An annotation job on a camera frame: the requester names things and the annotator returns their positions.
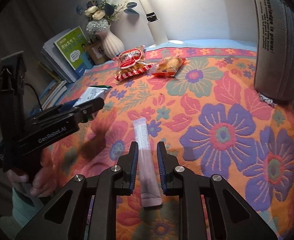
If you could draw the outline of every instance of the metal pivot bolt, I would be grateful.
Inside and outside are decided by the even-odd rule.
[[[116,171],[120,171],[121,167],[119,165],[115,165],[111,167],[111,170],[116,172]]]
[[[213,180],[214,180],[214,181],[221,181],[221,180],[222,180],[222,176],[220,176],[220,175],[218,175],[218,174],[215,174],[215,175],[213,176]]]
[[[183,166],[176,166],[175,167],[175,171],[177,172],[183,172],[185,170],[185,168]]]
[[[76,182],[80,182],[84,179],[84,175],[81,175],[81,174],[77,174],[74,176],[74,181]]]

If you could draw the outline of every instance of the vase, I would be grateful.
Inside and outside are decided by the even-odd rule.
[[[111,32],[110,25],[108,25],[105,30],[98,32],[97,34],[102,39],[104,53],[108,58],[113,59],[125,50],[125,46],[121,40]]]

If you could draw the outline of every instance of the cream flower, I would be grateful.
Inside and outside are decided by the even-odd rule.
[[[97,11],[97,10],[98,10],[97,6],[89,7],[89,8],[85,11],[85,15],[86,15],[86,16],[89,16],[90,14],[94,13],[94,12]]]
[[[94,13],[94,15],[93,15],[93,19],[94,20],[100,20],[100,19],[102,19],[104,16],[105,16],[105,11],[104,10],[101,10],[101,11],[97,11],[97,12],[95,12]]]

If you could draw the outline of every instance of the white lamp pole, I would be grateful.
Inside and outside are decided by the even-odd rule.
[[[163,29],[163,26],[159,19],[157,18],[156,14],[154,13],[154,10],[151,7],[151,4],[148,0],[139,0],[147,17],[148,20],[148,27],[150,29],[151,35],[154,39],[155,44],[150,47],[158,46],[162,43],[171,42],[175,44],[183,44],[182,41],[169,41],[165,30]]]

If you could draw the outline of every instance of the gray curtain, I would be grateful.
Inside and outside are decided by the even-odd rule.
[[[38,66],[40,50],[44,42],[54,35],[37,11],[33,0],[12,0],[0,14],[0,59],[23,50],[27,67],[25,80],[34,86],[38,94],[51,82],[49,75]],[[34,93],[25,87],[26,116],[36,104]],[[11,184],[0,170],[0,215],[10,215],[11,209]]]

